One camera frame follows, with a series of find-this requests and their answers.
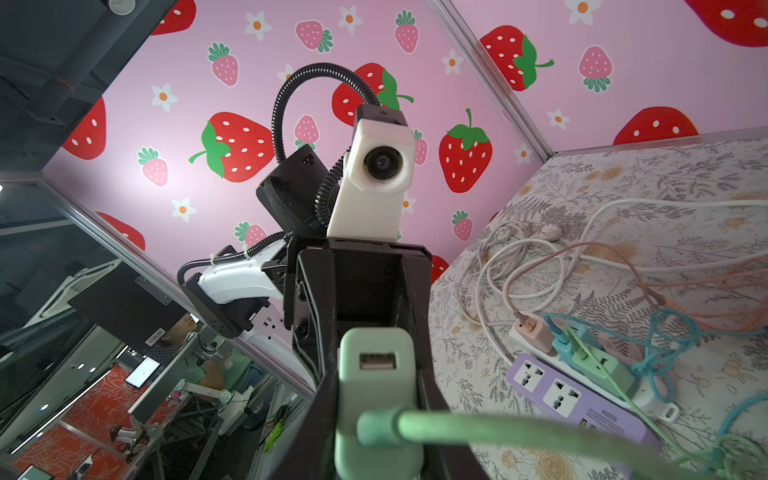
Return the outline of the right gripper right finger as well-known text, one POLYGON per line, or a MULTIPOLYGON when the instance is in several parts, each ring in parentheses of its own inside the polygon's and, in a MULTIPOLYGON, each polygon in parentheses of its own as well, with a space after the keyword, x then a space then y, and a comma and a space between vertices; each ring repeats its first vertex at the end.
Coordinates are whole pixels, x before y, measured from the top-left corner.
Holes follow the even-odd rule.
POLYGON ((429 427, 423 444, 424 463, 420 479, 488 479, 483 466, 466 441, 449 434, 446 420, 453 417, 431 367, 416 370, 418 407, 429 427))

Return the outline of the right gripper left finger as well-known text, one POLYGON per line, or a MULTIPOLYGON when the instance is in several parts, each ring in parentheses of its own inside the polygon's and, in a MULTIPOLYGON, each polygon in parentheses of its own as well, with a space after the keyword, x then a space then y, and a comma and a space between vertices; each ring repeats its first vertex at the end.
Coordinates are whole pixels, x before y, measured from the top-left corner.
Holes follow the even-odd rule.
POLYGON ((337 479, 338 354, 331 353, 315 397, 270 479, 337 479))

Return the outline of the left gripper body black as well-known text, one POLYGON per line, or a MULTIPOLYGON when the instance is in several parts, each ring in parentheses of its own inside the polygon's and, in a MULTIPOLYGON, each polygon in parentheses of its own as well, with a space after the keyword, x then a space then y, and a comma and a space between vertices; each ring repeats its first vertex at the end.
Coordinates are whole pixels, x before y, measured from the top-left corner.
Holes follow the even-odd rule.
POLYGON ((284 317, 294 330, 293 351, 314 383, 337 368, 341 337, 353 328, 407 331, 416 367, 432 369, 432 255, 425 247, 295 237, 285 266, 284 317))

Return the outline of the light green charger plug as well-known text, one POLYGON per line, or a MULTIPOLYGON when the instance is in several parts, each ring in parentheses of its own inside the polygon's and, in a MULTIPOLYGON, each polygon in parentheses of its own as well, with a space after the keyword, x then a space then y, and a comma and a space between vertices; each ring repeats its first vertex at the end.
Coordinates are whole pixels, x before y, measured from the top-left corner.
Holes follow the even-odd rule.
POLYGON ((334 466, 342 479, 415 479, 419 444, 363 445, 358 420, 368 411, 418 407, 414 345, 396 327, 353 328, 341 339, 334 466))

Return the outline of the pink charger plug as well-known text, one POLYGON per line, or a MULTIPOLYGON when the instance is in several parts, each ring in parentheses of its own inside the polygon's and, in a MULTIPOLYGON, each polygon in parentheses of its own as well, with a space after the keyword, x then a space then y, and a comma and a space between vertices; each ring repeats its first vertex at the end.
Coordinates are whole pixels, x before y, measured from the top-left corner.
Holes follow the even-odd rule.
POLYGON ((549 326, 540 317, 523 316, 515 321, 511 327, 510 334, 516 340, 522 340, 533 351, 540 352, 549 357, 555 354, 553 347, 554 335, 549 326))

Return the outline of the blue-grey charger plug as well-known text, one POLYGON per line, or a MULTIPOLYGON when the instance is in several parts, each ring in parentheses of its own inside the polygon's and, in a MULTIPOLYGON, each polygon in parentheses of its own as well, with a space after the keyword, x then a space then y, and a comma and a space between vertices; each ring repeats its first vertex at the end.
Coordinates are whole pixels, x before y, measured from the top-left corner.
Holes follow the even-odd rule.
POLYGON ((554 340, 553 348, 557 351, 562 361, 571 364, 579 345, 575 338, 579 338, 585 345, 592 346, 602 350, 603 346, 592 334, 592 332, 583 324, 574 321, 566 321, 562 327, 558 327, 553 322, 548 322, 554 340))

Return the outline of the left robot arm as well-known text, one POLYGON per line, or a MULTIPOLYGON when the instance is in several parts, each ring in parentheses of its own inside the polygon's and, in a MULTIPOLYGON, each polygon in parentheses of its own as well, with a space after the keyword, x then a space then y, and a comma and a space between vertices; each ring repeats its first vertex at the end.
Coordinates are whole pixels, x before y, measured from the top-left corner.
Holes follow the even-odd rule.
POLYGON ((432 368, 427 328, 431 254, 398 239, 401 206, 415 170, 413 130, 393 100, 389 76, 331 63, 299 69, 272 112, 274 170, 257 196, 280 231, 241 250, 225 248, 180 267, 177 281, 217 333, 309 389, 355 327, 399 327, 416 367, 432 368), (304 83, 331 78, 359 98, 349 150, 327 167, 312 148, 287 154, 283 120, 304 83))

